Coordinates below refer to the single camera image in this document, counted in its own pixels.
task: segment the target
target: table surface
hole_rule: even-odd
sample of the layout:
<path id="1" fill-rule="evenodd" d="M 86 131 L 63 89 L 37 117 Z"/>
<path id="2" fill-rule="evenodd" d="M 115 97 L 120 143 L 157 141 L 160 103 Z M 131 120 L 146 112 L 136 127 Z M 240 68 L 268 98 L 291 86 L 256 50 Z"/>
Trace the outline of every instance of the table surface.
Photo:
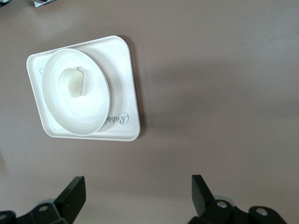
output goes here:
<path id="1" fill-rule="evenodd" d="M 191 175 L 248 211 L 299 220 L 299 1 L 58 0 L 0 9 L 0 210 L 22 215 L 84 175 L 75 223 L 186 224 Z M 29 55 L 105 36 L 131 50 L 132 142 L 49 137 Z"/>

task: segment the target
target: screw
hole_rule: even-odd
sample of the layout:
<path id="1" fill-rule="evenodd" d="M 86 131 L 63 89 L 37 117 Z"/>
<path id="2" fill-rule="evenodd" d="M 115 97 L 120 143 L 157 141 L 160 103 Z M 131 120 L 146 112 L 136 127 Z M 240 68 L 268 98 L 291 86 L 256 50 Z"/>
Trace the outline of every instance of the screw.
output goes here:
<path id="1" fill-rule="evenodd" d="M 7 215 L 0 215 L 0 221 L 6 219 Z"/>
<path id="2" fill-rule="evenodd" d="M 265 209 L 263 209 L 263 208 L 257 208 L 256 212 L 258 214 L 262 215 L 262 216 L 267 216 L 268 215 L 267 211 Z"/>
<path id="3" fill-rule="evenodd" d="M 46 211 L 47 209 L 48 209 L 48 206 L 44 205 L 44 206 L 39 208 L 39 211 Z"/>
<path id="4" fill-rule="evenodd" d="M 223 202 L 223 201 L 219 201 L 219 202 L 217 202 L 217 205 L 220 207 L 220 208 L 223 208 L 223 209 L 225 209 L 228 205 L 225 203 L 225 202 Z"/>

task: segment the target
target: black object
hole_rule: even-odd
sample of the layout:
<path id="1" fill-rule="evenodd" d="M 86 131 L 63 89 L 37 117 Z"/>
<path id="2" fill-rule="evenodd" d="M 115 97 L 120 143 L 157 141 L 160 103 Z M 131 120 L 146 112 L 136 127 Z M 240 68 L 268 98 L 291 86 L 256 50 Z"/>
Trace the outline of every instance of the black object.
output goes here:
<path id="1" fill-rule="evenodd" d="M 11 2 L 11 0 L 9 0 L 9 1 L 5 2 L 5 3 L 0 1 L 0 8 L 1 8 L 2 6 L 7 5 L 9 2 Z"/>
<path id="2" fill-rule="evenodd" d="M 18 218 L 13 211 L 1 211 L 0 224 L 72 224 L 85 201 L 85 180 L 77 176 L 53 203 L 42 203 Z"/>
<path id="3" fill-rule="evenodd" d="M 215 200 L 201 175 L 192 176 L 192 200 L 198 217 L 189 224 L 286 224 L 273 209 L 254 206 L 246 213 L 225 200 Z"/>
<path id="4" fill-rule="evenodd" d="M 45 3 L 45 2 L 47 2 L 47 1 L 48 1 L 48 0 L 35 0 L 35 2 L 40 3 L 40 4 Z"/>

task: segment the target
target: white plastic base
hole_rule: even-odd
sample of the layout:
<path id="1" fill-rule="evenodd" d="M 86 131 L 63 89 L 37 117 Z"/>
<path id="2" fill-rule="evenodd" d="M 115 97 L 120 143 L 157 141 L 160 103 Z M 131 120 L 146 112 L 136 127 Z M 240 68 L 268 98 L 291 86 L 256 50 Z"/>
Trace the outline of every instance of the white plastic base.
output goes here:
<path id="1" fill-rule="evenodd" d="M 62 128 L 50 114 L 42 91 L 43 68 L 49 57 L 59 49 L 34 54 L 27 60 L 27 70 L 45 132 L 58 138 L 135 140 L 140 132 L 140 121 L 130 51 L 126 42 L 120 37 L 109 36 L 64 48 L 82 51 L 100 66 L 110 88 L 110 111 L 103 127 L 88 136 L 78 136 Z"/>
<path id="2" fill-rule="evenodd" d="M 30 1 L 34 2 L 35 7 L 40 7 L 40 6 L 47 5 L 47 4 L 49 4 L 51 2 L 54 2 L 54 1 L 57 1 L 57 0 L 47 0 L 46 2 L 39 1 L 39 0 L 30 0 Z"/>

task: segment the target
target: black plastic part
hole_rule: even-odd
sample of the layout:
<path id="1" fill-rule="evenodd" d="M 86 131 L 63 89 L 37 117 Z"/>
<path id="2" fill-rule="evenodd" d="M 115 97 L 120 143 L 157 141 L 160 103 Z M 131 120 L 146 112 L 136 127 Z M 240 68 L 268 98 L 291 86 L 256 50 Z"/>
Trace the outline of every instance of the black plastic part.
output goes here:
<path id="1" fill-rule="evenodd" d="M 0 224 L 72 224 L 85 201 L 85 180 L 78 176 L 53 203 L 42 203 L 18 218 L 13 211 L 1 211 Z"/>
<path id="2" fill-rule="evenodd" d="M 198 216 L 215 200 L 201 175 L 192 176 L 192 200 Z"/>
<path id="3" fill-rule="evenodd" d="M 15 213 L 13 211 L 1 211 L 0 212 L 0 224 L 15 223 Z"/>
<path id="4" fill-rule="evenodd" d="M 246 213 L 225 200 L 215 200 L 200 175 L 192 176 L 192 200 L 198 217 L 189 224 L 286 224 L 273 209 L 254 206 Z"/>
<path id="5" fill-rule="evenodd" d="M 257 209 L 264 209 L 267 215 L 261 215 Z M 286 224 L 283 218 L 273 209 L 263 206 L 254 206 L 249 209 L 250 220 L 256 224 Z"/>
<path id="6" fill-rule="evenodd" d="M 86 201 L 85 180 L 77 176 L 54 201 L 61 217 L 72 224 Z"/>

